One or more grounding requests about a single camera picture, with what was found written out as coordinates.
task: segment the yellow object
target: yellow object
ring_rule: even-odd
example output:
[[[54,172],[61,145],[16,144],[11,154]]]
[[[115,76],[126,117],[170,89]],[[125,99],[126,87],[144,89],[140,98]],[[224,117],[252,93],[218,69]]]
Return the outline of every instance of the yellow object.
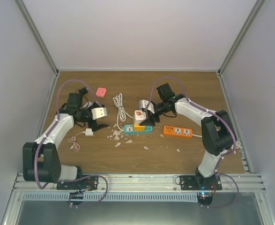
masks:
[[[138,125],[138,124],[134,124],[133,130],[134,130],[135,132],[139,132],[139,131],[144,131],[145,128],[146,128],[146,126],[140,126],[140,125]]]

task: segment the white power adapter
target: white power adapter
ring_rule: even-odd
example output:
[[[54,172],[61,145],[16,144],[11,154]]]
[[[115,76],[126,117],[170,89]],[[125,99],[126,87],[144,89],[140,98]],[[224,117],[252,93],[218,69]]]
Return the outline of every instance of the white power adapter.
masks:
[[[86,128],[84,133],[85,133],[85,136],[93,136],[94,135],[94,132],[92,132],[91,128]]]

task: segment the orange power strip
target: orange power strip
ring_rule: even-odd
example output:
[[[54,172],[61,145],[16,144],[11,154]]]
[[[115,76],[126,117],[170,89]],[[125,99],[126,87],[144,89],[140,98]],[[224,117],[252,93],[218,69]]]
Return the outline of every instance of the orange power strip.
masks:
[[[176,137],[192,137],[193,130],[183,127],[164,126],[164,134]]]

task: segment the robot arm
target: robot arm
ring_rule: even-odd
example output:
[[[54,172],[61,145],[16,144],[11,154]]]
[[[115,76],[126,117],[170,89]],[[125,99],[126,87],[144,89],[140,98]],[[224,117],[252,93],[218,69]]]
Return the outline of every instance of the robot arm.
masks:
[[[217,118],[190,104],[184,95],[175,95],[168,83],[158,87],[157,91],[162,99],[161,103],[156,105],[151,102],[147,108],[148,101],[139,102],[140,108],[148,112],[148,118],[141,125],[155,126],[156,122],[160,122],[159,116],[167,112],[184,115],[197,123],[202,129],[202,141],[206,151],[201,164],[196,169],[195,176],[199,188],[209,185],[215,178],[215,168],[220,157],[233,144],[231,135]],[[210,111],[220,116],[233,130],[227,112]]]
[[[67,103],[59,109],[59,119],[56,115],[52,124],[34,142],[27,142],[23,146],[23,177],[26,181],[35,181],[34,157],[38,145],[42,142],[38,157],[44,156],[43,161],[37,162],[37,174],[41,182],[57,182],[59,180],[74,180],[81,171],[76,166],[61,165],[57,149],[66,133],[78,123],[88,123],[89,129],[95,132],[108,127],[97,124],[96,119],[107,116],[107,110],[98,103],[88,102],[82,107],[82,97],[87,90],[70,93]]]

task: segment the wooden table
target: wooden table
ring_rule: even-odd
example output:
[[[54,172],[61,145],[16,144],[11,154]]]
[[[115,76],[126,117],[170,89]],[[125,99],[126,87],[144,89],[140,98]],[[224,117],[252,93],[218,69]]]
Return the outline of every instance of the wooden table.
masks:
[[[212,72],[62,72],[57,82],[45,128],[53,121],[58,89],[69,79],[80,79],[94,91],[98,87],[107,89],[106,96],[99,98],[99,101],[108,108],[109,116],[99,119],[98,123],[109,124],[110,128],[96,131],[94,137],[78,135],[77,142],[81,145],[81,149],[79,152],[74,152],[70,149],[72,143],[67,140],[84,131],[85,128],[73,127],[59,146],[58,154],[61,163],[79,165],[83,172],[87,173],[194,173],[205,151],[202,139],[160,136],[164,125],[191,128],[195,134],[201,135],[201,128],[182,115],[176,118],[161,116],[161,122],[156,125],[151,134],[124,136],[119,141],[107,138],[112,135],[112,130],[117,130],[117,127],[113,126],[116,124],[118,110],[112,98],[122,93],[125,109],[133,115],[134,110],[138,109],[138,101],[149,99],[154,82],[166,75],[179,79],[194,102],[216,111],[227,110],[221,86],[216,74]],[[159,82],[157,86],[164,83],[169,83],[176,94],[182,93],[180,86],[170,79]],[[60,94],[59,106],[67,101],[70,92],[75,92],[82,87],[83,85],[79,82],[66,84]],[[94,101],[90,93],[87,97],[90,101]],[[156,91],[153,101],[160,102]],[[121,122],[122,125],[131,123],[133,120],[130,118]],[[221,162],[219,172],[244,173],[240,152],[237,151],[237,154],[227,156]]]

